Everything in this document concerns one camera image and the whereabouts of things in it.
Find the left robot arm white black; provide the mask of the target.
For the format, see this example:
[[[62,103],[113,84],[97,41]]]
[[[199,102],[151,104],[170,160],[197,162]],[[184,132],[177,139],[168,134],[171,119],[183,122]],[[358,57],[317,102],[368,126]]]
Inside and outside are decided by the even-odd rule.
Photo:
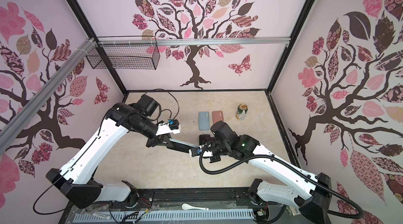
[[[47,179],[80,209],[97,202],[121,202],[127,208],[136,206],[139,194],[132,184],[127,181],[117,185],[102,184],[96,182],[93,175],[113,146],[129,132],[146,137],[147,147],[165,146],[183,153],[194,148],[192,144],[171,137],[181,131],[177,119],[168,122],[152,120],[150,117],[155,111],[162,112],[160,104],[145,94],[136,103],[115,104],[83,148],[62,168],[51,169]]]

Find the black phone clear case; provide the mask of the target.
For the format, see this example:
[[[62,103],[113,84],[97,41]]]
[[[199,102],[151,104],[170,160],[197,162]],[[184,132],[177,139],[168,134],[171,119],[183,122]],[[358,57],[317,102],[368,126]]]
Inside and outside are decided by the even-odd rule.
[[[211,136],[209,134],[202,134],[199,136],[199,145],[205,145],[211,140]]]

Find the pink phone case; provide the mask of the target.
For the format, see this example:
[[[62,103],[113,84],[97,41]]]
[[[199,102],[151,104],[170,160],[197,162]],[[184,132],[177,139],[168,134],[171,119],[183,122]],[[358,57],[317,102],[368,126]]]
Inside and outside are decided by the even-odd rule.
[[[213,124],[219,122],[219,121],[224,121],[224,114],[222,111],[213,111],[212,112],[212,120]]]

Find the light blue phone case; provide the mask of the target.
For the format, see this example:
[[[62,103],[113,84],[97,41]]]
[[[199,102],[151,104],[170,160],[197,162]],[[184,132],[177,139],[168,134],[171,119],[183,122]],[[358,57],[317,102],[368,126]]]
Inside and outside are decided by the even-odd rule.
[[[198,113],[198,128],[200,131],[208,131],[210,129],[209,112]]]

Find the black phone white case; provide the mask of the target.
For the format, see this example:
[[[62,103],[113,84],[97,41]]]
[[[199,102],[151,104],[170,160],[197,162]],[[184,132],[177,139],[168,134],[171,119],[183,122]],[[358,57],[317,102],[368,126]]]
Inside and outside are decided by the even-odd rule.
[[[184,152],[184,153],[189,153],[191,152],[191,149],[197,150],[199,148],[198,145],[194,145],[191,143],[171,139],[171,143],[173,144],[173,147],[171,147],[172,150],[179,151],[179,152]]]

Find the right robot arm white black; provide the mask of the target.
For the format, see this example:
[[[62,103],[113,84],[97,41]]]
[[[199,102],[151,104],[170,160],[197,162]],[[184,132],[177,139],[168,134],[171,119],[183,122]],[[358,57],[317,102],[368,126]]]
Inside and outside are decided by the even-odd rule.
[[[231,166],[222,169],[226,172],[242,163],[254,165],[281,181],[275,185],[261,179],[255,179],[249,188],[249,196],[259,205],[261,202],[273,202],[297,209],[302,216],[315,224],[329,224],[328,209],[331,194],[331,179],[300,169],[269,151],[256,139],[248,135],[237,135],[227,123],[219,121],[211,127],[213,136],[202,136],[202,144],[193,147],[192,157],[220,157],[227,155],[237,160]]]

